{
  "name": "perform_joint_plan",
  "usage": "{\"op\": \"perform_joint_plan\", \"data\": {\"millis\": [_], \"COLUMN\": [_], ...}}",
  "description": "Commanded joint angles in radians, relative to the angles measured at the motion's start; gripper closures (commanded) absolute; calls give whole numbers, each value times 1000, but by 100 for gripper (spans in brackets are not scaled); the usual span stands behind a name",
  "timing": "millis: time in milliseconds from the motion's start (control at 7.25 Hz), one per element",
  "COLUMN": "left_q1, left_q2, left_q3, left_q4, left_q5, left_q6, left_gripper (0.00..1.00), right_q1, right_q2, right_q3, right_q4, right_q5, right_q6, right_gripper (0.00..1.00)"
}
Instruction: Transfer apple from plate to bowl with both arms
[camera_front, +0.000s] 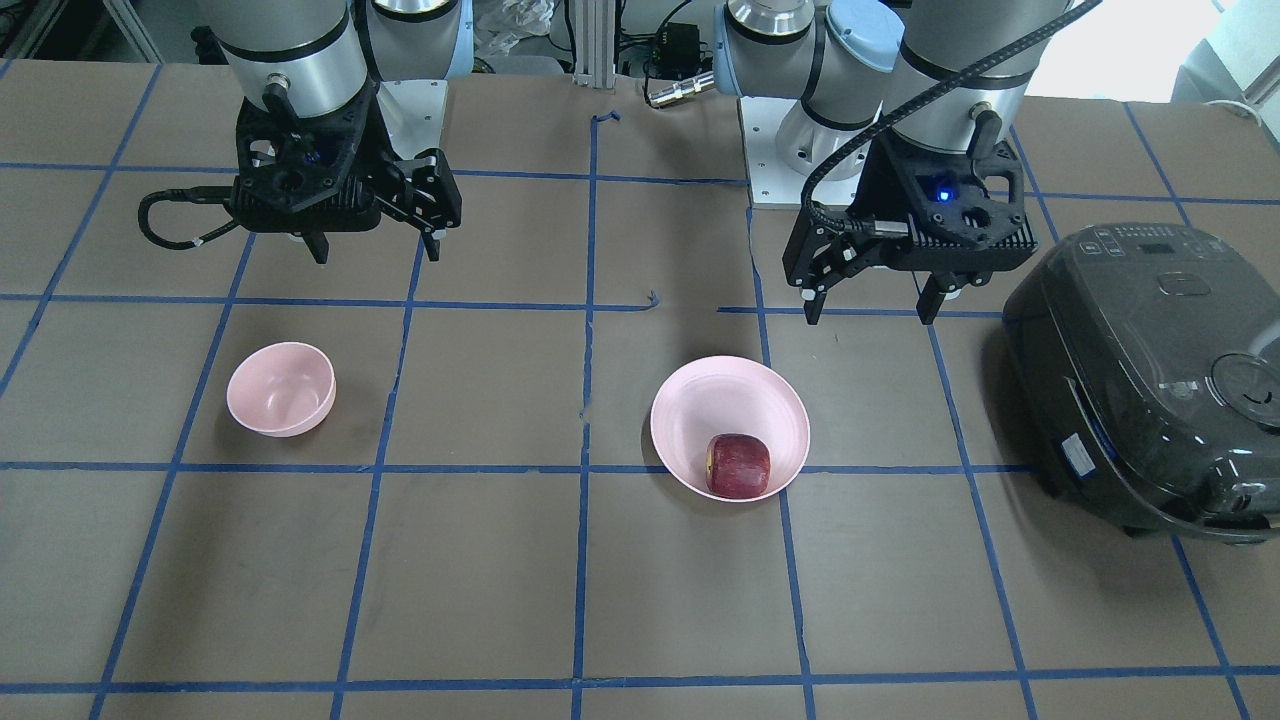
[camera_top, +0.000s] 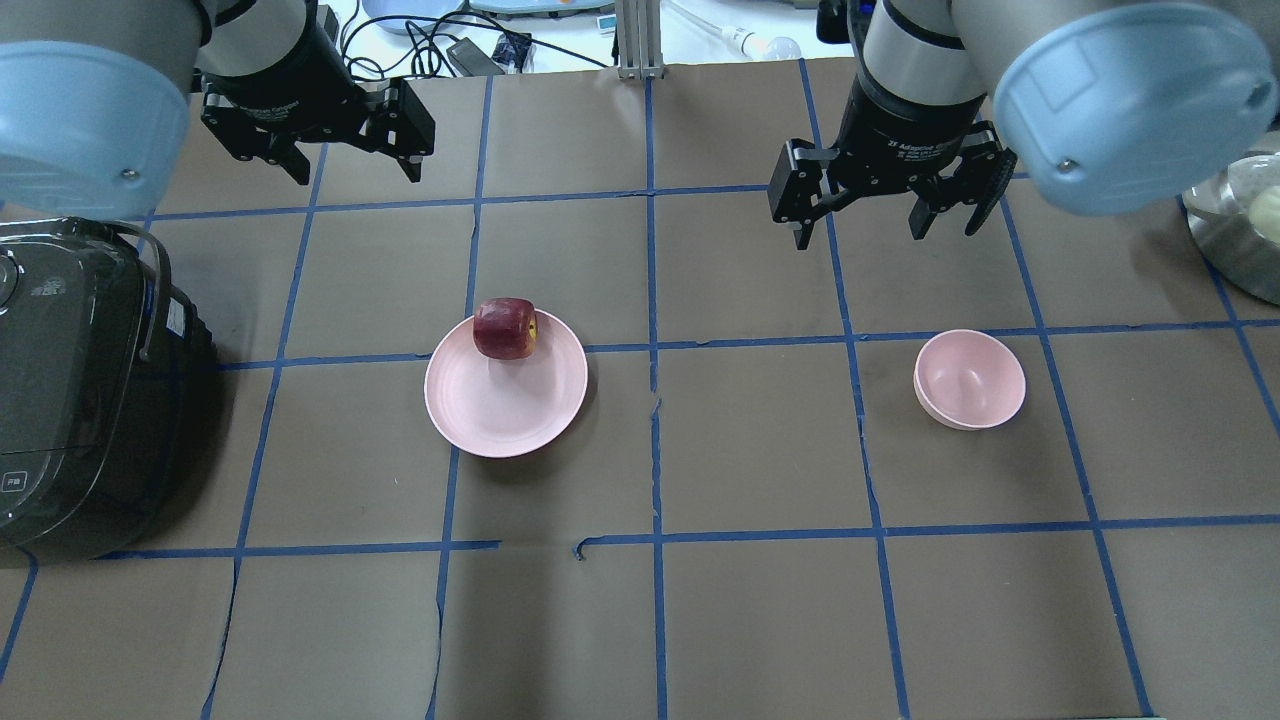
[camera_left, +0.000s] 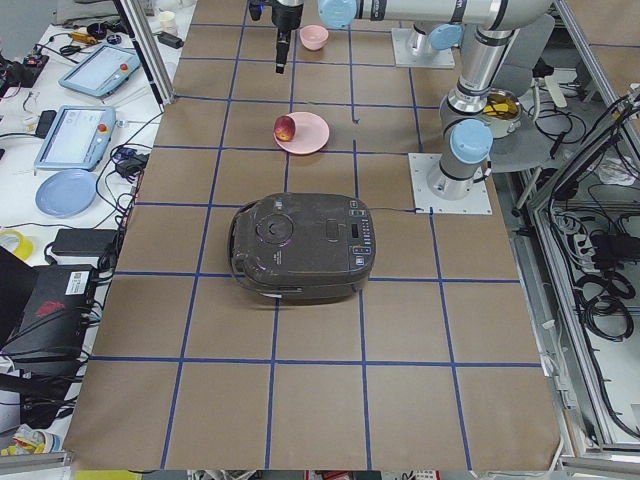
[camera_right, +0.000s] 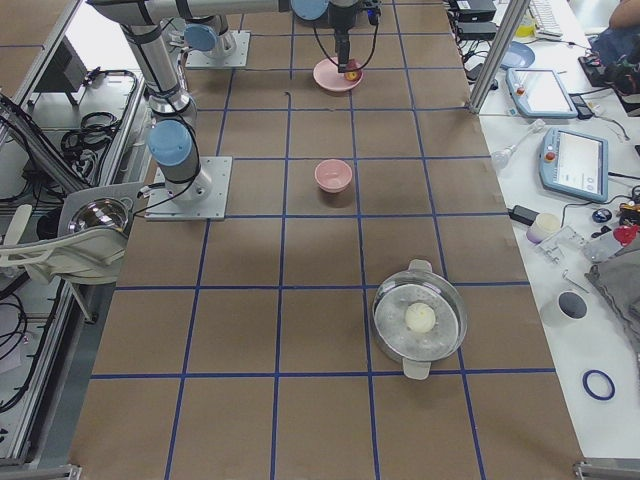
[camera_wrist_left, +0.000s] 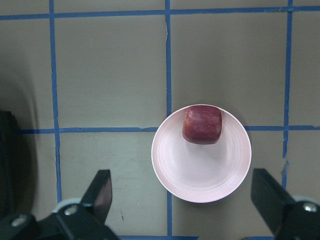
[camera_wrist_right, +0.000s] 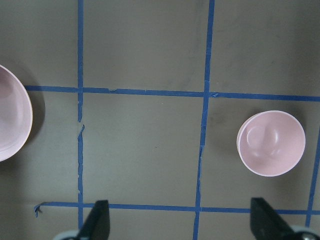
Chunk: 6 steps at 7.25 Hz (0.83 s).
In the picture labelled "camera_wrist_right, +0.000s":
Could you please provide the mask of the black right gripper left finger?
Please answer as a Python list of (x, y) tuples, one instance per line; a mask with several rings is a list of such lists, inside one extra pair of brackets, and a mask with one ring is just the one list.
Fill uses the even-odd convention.
[(110, 235), (110, 228), (109, 202), (108, 200), (98, 200), (76, 235), (76, 239), (107, 240)]

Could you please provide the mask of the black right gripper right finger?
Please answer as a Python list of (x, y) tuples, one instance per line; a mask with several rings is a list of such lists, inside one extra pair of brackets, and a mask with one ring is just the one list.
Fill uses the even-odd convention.
[(304, 240), (304, 231), (294, 231), (262, 197), (250, 200), (250, 230), (256, 240)]

